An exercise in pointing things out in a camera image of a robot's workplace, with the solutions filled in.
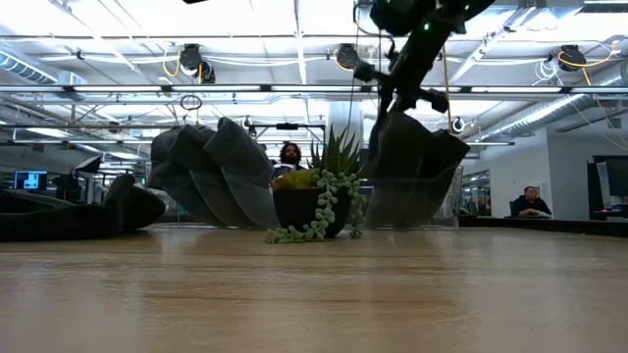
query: table surface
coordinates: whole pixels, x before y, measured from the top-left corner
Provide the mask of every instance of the table surface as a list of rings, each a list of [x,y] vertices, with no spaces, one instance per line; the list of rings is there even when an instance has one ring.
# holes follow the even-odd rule
[[[0,352],[626,352],[628,240],[524,229],[0,243]]]

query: man with beard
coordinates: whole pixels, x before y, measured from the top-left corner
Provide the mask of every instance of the man with beard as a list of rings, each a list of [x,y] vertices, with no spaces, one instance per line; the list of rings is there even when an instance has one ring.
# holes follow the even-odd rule
[[[282,147],[280,152],[280,163],[275,165],[275,175],[273,178],[284,175],[292,171],[302,171],[305,168],[299,165],[301,161],[301,150],[296,143],[288,142]]]

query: computer monitor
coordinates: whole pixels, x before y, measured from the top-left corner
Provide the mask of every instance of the computer monitor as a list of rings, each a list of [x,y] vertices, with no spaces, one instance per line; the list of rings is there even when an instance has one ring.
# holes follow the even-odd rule
[[[48,172],[16,171],[13,187],[20,190],[45,190],[48,183]]]

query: ceiling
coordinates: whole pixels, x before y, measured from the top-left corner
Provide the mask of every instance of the ceiling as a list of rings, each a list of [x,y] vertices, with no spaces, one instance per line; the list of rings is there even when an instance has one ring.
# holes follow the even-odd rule
[[[517,12],[517,2],[496,2],[467,24],[466,34],[449,39],[446,60],[435,62],[423,83],[445,84],[446,63],[449,84],[583,85],[580,72],[558,71],[551,73],[551,79],[542,79],[541,62],[548,53],[555,55],[563,44],[577,44],[589,63],[602,61],[616,40],[612,56],[589,70],[595,85],[597,73],[624,60],[628,41],[622,33],[628,14],[581,13],[582,3],[575,0],[553,3],[561,7],[530,9],[513,32],[502,33],[504,24]],[[213,66],[220,84],[353,84],[351,72],[334,60],[339,45],[357,43],[363,59],[381,62],[384,69],[388,62],[380,61],[380,50],[386,53],[391,45],[385,37],[357,30],[353,4],[352,0],[210,0],[195,5],[181,0],[70,0],[67,5],[72,11],[68,13],[50,0],[5,1],[0,5],[0,49],[17,53],[45,72],[74,73],[89,84],[195,83],[181,71],[173,77],[164,71],[164,65],[171,73],[176,70],[178,52],[188,43],[201,45],[201,53]],[[366,31],[377,32],[368,13],[359,11],[357,20]],[[397,48],[404,41],[396,38]],[[484,53],[476,56],[472,65],[465,65],[465,60],[483,46]],[[0,84],[32,82],[0,70]],[[40,99],[27,93],[15,97],[29,103]],[[188,119],[207,125],[220,117],[247,116],[257,124],[325,124],[330,119],[330,101],[351,97],[240,93],[233,99],[231,94],[212,93],[203,96],[212,102],[197,111],[198,118],[194,112]],[[377,96],[373,93],[353,100],[365,118],[366,139],[376,116]],[[535,102],[516,95],[460,96],[453,98],[450,111],[474,126],[491,126]],[[175,119],[164,104],[154,102],[103,103],[91,112],[95,103],[75,105],[77,114],[84,115],[82,124],[175,124],[186,114],[174,105]],[[72,113],[70,105],[40,108],[56,116],[69,117]],[[428,103],[419,101],[408,114],[428,128],[447,127],[447,114],[432,110]],[[151,137],[157,132],[125,130],[118,138]],[[280,141],[314,138],[305,130],[268,131],[265,136]]]

